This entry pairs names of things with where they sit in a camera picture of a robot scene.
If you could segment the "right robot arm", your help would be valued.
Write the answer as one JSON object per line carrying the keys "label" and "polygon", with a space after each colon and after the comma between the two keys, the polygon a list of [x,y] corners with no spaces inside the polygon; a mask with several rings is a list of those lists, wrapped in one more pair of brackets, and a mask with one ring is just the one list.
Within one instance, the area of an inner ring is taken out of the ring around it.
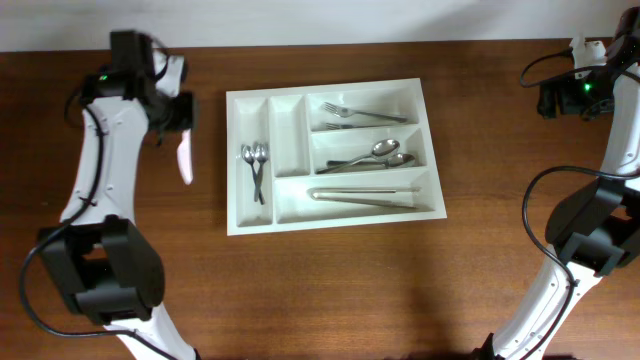
{"label": "right robot arm", "polygon": [[639,9],[622,13],[609,45],[577,36],[559,54],[573,68],[535,82],[537,111],[545,119],[562,114],[586,121],[611,114],[604,159],[597,170],[548,168],[529,183],[521,208],[527,232],[538,181],[560,172],[592,179],[553,209],[543,240],[531,239],[545,256],[543,265],[513,317],[471,352],[473,359],[546,358],[553,336],[581,298],[639,255]]}

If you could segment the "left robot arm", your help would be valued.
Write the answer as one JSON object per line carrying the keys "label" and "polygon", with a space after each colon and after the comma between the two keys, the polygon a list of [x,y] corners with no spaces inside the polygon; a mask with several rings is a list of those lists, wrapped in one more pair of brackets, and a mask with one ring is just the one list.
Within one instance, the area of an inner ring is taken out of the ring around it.
{"label": "left robot arm", "polygon": [[44,228],[40,257],[67,309],[116,336],[137,359],[197,359],[163,303],[162,260],[135,224],[139,153],[148,132],[180,134],[177,162],[193,180],[194,95],[181,91],[186,60],[136,30],[110,34],[111,61],[86,76],[72,98],[84,135],[73,192],[56,227]]}

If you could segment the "small metal spoon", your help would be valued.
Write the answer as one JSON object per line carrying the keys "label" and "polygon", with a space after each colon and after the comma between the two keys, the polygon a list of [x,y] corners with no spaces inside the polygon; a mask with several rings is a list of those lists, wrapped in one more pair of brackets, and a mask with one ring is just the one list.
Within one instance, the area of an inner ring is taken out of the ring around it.
{"label": "small metal spoon", "polygon": [[253,151],[253,148],[249,145],[246,144],[242,144],[241,145],[241,158],[243,159],[243,161],[249,165],[249,168],[251,170],[251,175],[252,175],[252,180],[254,183],[254,201],[255,202],[259,202],[261,205],[265,204],[265,200],[264,197],[261,193],[261,190],[258,187],[258,176],[257,176],[257,171],[254,167],[255,164],[255,154]]}
{"label": "small metal spoon", "polygon": [[262,184],[264,177],[264,165],[269,160],[269,148],[267,143],[257,143],[254,147],[254,158],[258,162],[258,171],[256,175],[255,197],[261,205],[265,204],[264,195],[262,194]]}

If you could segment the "large metal spoon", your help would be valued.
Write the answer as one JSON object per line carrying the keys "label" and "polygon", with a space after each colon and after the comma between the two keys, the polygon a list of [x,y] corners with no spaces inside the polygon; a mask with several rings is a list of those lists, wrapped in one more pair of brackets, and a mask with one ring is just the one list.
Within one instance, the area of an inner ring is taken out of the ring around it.
{"label": "large metal spoon", "polygon": [[327,168],[319,170],[318,174],[337,172],[338,170],[342,170],[343,168],[358,164],[364,160],[384,161],[395,155],[398,152],[399,148],[400,142],[398,140],[380,140],[372,146],[369,153],[360,155],[339,165],[328,166]]}
{"label": "large metal spoon", "polygon": [[[401,167],[411,167],[415,163],[415,161],[416,161],[416,158],[414,155],[407,154],[407,153],[397,153],[393,155],[391,158],[384,161],[364,160],[355,165],[366,165],[366,166],[380,165],[385,168],[401,168]],[[345,161],[342,161],[342,160],[340,161],[330,160],[326,162],[326,168],[328,166],[335,166],[344,162]]]}

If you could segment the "metal chopstick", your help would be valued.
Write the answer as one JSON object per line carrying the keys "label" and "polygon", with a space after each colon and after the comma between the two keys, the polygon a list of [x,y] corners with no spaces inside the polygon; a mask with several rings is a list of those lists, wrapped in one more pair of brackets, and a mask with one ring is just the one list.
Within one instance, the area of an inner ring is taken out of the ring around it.
{"label": "metal chopstick", "polygon": [[418,207],[411,204],[398,203],[393,201],[375,200],[375,199],[358,199],[358,198],[339,198],[339,197],[326,197],[326,196],[310,196],[314,201],[325,202],[340,202],[351,203],[359,205],[386,207],[386,208],[403,208],[403,209],[417,209]]}
{"label": "metal chopstick", "polygon": [[316,187],[307,192],[311,196],[320,194],[396,194],[396,193],[417,193],[421,187]]}

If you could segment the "pink and white plastic knife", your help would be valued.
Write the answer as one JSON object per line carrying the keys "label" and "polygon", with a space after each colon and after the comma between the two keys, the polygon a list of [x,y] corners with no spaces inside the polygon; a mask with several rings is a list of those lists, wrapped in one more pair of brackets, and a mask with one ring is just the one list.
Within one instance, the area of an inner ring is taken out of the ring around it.
{"label": "pink and white plastic knife", "polygon": [[181,133],[181,141],[177,147],[177,164],[183,182],[191,185],[194,180],[192,164],[192,131]]}

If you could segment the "metal fork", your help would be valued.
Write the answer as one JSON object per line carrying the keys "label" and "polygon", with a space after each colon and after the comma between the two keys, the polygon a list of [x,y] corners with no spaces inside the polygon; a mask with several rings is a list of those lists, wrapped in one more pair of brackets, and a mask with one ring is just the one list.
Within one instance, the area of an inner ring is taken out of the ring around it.
{"label": "metal fork", "polygon": [[406,123],[408,121],[408,118],[405,116],[389,115],[389,114],[375,113],[375,112],[369,112],[369,111],[363,111],[363,110],[355,110],[355,109],[351,109],[343,106],[338,106],[328,102],[324,102],[322,104],[322,108],[327,112],[341,118],[348,118],[355,115],[363,115],[363,116],[369,116],[369,117],[379,118],[379,119],[388,120],[388,121],[394,121],[398,123]]}
{"label": "metal fork", "polygon": [[338,124],[338,123],[325,123],[321,130],[335,131],[335,130],[348,130],[348,129],[365,129],[365,128],[381,128],[391,125],[352,125],[352,124]]}

